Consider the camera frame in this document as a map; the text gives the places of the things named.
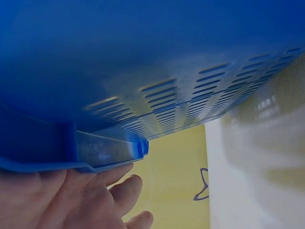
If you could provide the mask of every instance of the blurry white object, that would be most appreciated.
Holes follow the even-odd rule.
[[[211,229],[303,229],[305,55],[205,125]]]

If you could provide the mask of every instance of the yellow wall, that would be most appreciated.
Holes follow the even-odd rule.
[[[132,173],[143,178],[142,194],[125,220],[142,210],[153,213],[152,229],[209,229],[209,198],[194,201],[203,189],[207,168],[204,126],[150,141],[149,155]],[[199,197],[208,195],[208,189]]]

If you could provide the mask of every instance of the blue outline drawing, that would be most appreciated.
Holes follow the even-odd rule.
[[[203,182],[203,184],[204,184],[204,187],[203,187],[203,189],[202,189],[202,191],[201,191],[200,193],[198,193],[198,194],[195,195],[195,197],[194,197],[194,199],[193,199],[194,201],[204,200],[204,199],[207,199],[207,198],[209,197],[209,196],[207,195],[207,196],[205,196],[205,197],[199,198],[200,194],[202,194],[202,193],[209,187],[209,185],[206,183],[206,181],[205,181],[205,179],[204,179],[203,171],[208,172],[208,169],[207,169],[207,168],[201,168],[201,169],[200,169],[201,178],[202,178],[202,182]]]

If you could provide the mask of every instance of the human hand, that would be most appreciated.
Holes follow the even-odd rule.
[[[60,170],[35,174],[0,174],[2,229],[149,229],[150,212],[123,223],[135,205],[142,180],[133,175],[116,183],[133,165],[98,174]]]

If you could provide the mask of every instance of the blue plastic crate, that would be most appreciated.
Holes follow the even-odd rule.
[[[0,3],[0,167],[97,172],[216,119],[304,50],[305,2]]]

